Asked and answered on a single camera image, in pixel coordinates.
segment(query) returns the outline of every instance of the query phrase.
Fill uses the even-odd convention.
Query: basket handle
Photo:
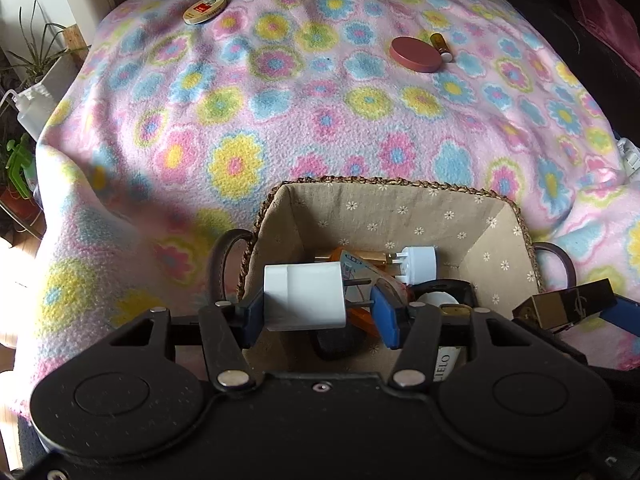
[[[209,258],[209,304],[226,300],[225,295],[225,265],[231,248],[240,240],[249,241],[254,234],[246,229],[231,229],[216,240]]]
[[[569,255],[564,252],[560,247],[549,242],[534,242],[533,249],[535,251],[547,251],[555,254],[564,265],[566,271],[566,288],[574,288],[578,285],[578,279],[575,273],[574,263],[571,261]]]

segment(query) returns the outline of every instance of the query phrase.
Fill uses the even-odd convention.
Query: screw
[[[312,387],[312,390],[319,394],[325,394],[330,389],[331,389],[331,385],[329,383],[316,383]]]
[[[245,386],[251,377],[242,370],[225,370],[218,374],[218,382],[225,388],[239,388]]]
[[[47,473],[47,480],[67,480],[66,475],[62,471],[54,469]]]
[[[394,382],[401,388],[417,386],[427,380],[419,370],[400,370],[394,374]]]

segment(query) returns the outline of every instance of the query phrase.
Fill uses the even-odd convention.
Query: fabric-lined basket
[[[264,266],[312,262],[316,252],[345,246],[396,252],[436,246],[438,277],[471,282],[481,306],[511,311],[543,291],[520,209],[493,191],[403,179],[325,176],[283,182],[268,195],[242,258],[239,299],[262,286]],[[305,333],[263,331],[247,351],[262,370],[378,371],[395,351],[373,341],[342,362],[317,358]]]

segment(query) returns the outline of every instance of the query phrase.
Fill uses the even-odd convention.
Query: floral blanket
[[[594,99],[506,1],[229,0],[186,25],[197,1],[115,9],[38,144],[48,228],[15,364],[23,413],[40,378],[114,327],[158,305],[193,313],[216,237],[301,176],[495,189],[582,282],[640,299],[640,189]],[[390,58],[393,38],[434,32],[454,54],[439,72]],[[612,338],[609,364],[635,362],[636,342]]]

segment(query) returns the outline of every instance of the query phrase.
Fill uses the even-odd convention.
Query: pink fabric
[[[578,22],[640,75],[640,38],[628,10],[616,0],[570,1]]]

